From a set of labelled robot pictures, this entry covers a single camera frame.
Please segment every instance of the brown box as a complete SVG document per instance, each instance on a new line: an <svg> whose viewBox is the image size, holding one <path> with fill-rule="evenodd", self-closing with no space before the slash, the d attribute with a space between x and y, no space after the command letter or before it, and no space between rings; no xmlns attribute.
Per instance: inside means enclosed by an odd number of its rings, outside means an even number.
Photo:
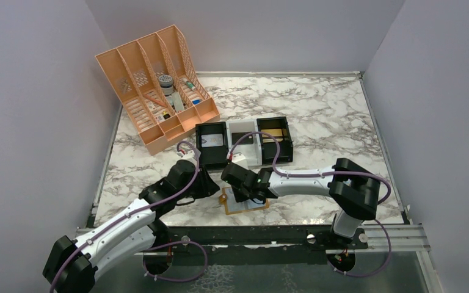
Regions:
<svg viewBox="0 0 469 293"><path fill-rule="evenodd" d="M101 53L96 59L150 154L190 136L196 124L220 119L211 95L197 79L186 40L176 26ZM173 77L174 87L186 107L184 111L175 113L170 106L157 80L158 74ZM191 81L196 89L191 90L182 78ZM191 101L197 98L200 103L193 105ZM160 108L165 108L170 118L159 123L154 113L160 112Z"/></svg>

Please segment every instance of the white marble surface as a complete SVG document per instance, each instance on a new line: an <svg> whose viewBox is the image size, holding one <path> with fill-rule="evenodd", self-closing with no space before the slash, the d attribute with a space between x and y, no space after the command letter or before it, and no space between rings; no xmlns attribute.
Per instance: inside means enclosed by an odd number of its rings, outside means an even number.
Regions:
<svg viewBox="0 0 469 293"><path fill-rule="evenodd" d="M389 178L379 141L357 78L200 78L220 110L221 120L286 116L294 140L294 162L283 168L331 166L347 157ZM95 225L137 198L165 176L179 157L174 147L151 156L125 111L121 116ZM220 173L212 174L220 186ZM380 189L385 194L385 186ZM225 215L218 194L176 207L161 219L167 225L330 224L338 205L331 198L290 195L271 200L269 209ZM394 194L377 210L383 223L402 223Z"/></svg>

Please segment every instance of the black container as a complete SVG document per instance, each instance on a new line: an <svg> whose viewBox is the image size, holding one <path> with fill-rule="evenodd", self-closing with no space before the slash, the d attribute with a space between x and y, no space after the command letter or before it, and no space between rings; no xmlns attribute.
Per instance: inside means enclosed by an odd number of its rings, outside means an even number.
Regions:
<svg viewBox="0 0 469 293"><path fill-rule="evenodd" d="M220 170L227 165L227 128L225 122L202 123L195 126L197 134L197 149L200 151L199 164L208 170ZM211 134L222 135L222 146L203 146L203 136Z"/></svg>
<svg viewBox="0 0 469 293"><path fill-rule="evenodd" d="M258 130L265 132L266 129L281 129L283 133L283 140L280 144L280 155L278 163L292 162L294 159L294 145L288 129L288 122L286 117L272 117L272 118L259 118L256 119ZM274 156L276 155L276 143L263 142L262 135L260 135L261 142L261 162L263 165L272 164Z"/></svg>

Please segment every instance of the gray wall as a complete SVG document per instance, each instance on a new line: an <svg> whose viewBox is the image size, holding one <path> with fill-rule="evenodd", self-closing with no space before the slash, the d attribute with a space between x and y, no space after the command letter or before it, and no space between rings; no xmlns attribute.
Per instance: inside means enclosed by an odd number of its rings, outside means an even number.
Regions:
<svg viewBox="0 0 469 293"><path fill-rule="evenodd" d="M406 0L364 77L446 292L469 292L469 0Z"/></svg>
<svg viewBox="0 0 469 293"><path fill-rule="evenodd" d="M112 46L176 24L199 71L366 70L404 0L86 0Z"/></svg>
<svg viewBox="0 0 469 293"><path fill-rule="evenodd" d="M118 102L84 1L0 1L0 292L47 292L53 242L85 223Z"/></svg>

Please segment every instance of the table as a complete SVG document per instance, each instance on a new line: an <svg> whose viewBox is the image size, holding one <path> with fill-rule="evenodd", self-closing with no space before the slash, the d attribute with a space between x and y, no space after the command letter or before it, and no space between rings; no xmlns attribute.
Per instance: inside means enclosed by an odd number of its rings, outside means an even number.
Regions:
<svg viewBox="0 0 469 293"><path fill-rule="evenodd" d="M321 168L333 165L338 157L347 157L390 179L358 77L200 77L200 82L215 99L221 120L287 117L294 140L294 162L283 168ZM150 155L123 111L95 226L124 209L145 186L166 176L178 159L174 147ZM220 173L211 177L220 188L228 186L220 180ZM380 194L385 194L384 186ZM219 195L176 207L161 220L168 226L330 224L339 210L331 198L290 195L271 200L269 209L225 215ZM393 193L378 207L377 218L383 223L403 223L399 206Z"/></svg>

